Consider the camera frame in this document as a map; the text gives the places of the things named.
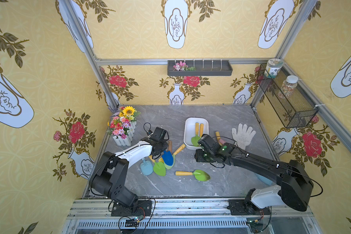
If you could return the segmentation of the blue trowel wooden handle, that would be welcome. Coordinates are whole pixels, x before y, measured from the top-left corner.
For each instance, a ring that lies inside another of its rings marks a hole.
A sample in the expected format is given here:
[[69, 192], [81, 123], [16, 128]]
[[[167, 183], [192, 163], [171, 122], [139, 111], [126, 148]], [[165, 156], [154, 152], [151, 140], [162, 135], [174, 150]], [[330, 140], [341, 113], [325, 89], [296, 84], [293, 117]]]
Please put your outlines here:
[[163, 151], [162, 159], [164, 164], [167, 166], [172, 166], [174, 163], [174, 159], [170, 151]]

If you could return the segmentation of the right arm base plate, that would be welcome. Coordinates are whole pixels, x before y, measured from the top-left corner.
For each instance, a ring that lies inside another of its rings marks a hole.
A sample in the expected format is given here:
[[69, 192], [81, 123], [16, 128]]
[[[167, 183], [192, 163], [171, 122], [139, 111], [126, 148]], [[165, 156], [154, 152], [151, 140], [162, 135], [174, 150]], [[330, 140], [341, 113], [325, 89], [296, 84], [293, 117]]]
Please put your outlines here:
[[252, 202], [246, 202], [243, 199], [230, 199], [228, 200], [227, 209], [231, 215], [260, 215], [266, 216], [271, 214], [270, 208], [260, 209], [256, 207]]

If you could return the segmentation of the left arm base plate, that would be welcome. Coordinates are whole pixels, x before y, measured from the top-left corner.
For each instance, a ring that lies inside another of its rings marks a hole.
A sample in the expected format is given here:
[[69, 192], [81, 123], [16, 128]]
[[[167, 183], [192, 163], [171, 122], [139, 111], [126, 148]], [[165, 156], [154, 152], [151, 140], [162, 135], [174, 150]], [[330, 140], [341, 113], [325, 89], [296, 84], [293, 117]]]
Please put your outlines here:
[[131, 207], [124, 207], [119, 202], [112, 202], [108, 206], [108, 210], [111, 213], [111, 216], [138, 216], [142, 215], [143, 217], [150, 217], [152, 213], [152, 200], [138, 200]]

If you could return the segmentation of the yellow square shovel yellow handle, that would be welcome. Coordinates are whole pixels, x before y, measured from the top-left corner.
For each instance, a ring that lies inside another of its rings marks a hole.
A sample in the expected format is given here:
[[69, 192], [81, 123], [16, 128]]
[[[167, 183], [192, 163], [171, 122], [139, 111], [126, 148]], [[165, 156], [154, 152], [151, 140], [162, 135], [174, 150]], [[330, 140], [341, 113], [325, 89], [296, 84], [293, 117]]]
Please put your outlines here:
[[200, 124], [200, 129], [199, 129], [199, 136], [202, 137], [203, 135], [203, 130], [204, 130], [204, 124]]

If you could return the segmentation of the light green trowel wooden handle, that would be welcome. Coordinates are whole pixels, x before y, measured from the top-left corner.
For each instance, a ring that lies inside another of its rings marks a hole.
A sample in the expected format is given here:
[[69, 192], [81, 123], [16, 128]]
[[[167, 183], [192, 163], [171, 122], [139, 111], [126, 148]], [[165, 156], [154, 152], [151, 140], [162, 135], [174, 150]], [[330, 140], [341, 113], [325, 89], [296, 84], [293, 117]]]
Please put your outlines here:
[[[167, 148], [166, 151], [170, 151], [170, 152], [172, 153], [172, 141], [171, 141], [171, 140], [168, 142], [168, 148]], [[174, 159], [174, 163], [173, 163], [172, 166], [167, 166], [167, 165], [165, 165], [165, 168], [166, 168], [167, 170], [172, 169], [172, 167], [174, 166], [174, 164], [175, 164], [175, 157], [174, 157], [174, 156], [173, 156], [173, 159]]]

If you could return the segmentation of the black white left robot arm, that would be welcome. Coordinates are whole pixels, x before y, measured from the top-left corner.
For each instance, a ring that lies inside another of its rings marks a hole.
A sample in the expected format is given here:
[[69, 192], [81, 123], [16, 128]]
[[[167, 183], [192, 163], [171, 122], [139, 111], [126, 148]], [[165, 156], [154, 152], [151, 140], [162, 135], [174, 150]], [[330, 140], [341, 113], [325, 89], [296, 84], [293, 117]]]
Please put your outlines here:
[[124, 207], [137, 206], [138, 196], [125, 187], [128, 169], [148, 156], [159, 156], [168, 148], [169, 134], [157, 127], [134, 146], [116, 153], [105, 152], [90, 177], [89, 186]]

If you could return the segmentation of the green leaf shovel yellow handle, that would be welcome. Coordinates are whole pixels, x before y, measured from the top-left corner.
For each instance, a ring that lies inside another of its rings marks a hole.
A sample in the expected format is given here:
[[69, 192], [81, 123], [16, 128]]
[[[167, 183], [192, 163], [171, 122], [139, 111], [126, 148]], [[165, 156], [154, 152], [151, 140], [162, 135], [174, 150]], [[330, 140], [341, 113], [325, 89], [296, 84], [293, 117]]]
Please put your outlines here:
[[200, 129], [200, 123], [195, 123], [195, 131], [196, 131], [196, 134], [194, 137], [191, 138], [191, 142], [192, 142], [192, 145], [193, 146], [196, 146], [198, 147], [199, 146], [199, 143], [198, 141], [200, 140], [200, 136], [199, 136], [199, 129]]

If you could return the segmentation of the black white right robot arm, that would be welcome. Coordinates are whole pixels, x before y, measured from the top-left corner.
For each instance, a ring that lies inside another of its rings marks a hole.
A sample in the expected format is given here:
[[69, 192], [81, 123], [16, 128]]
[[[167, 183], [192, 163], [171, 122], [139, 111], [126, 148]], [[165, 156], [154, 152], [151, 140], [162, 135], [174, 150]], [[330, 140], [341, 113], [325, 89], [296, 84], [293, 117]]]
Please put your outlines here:
[[220, 145], [208, 134], [204, 134], [198, 143], [201, 148], [195, 153], [197, 162], [241, 167], [274, 182], [265, 189], [251, 189], [246, 196], [249, 204], [259, 209], [286, 205], [300, 212], [307, 210], [314, 182], [298, 161], [286, 163], [266, 159], [228, 142]]

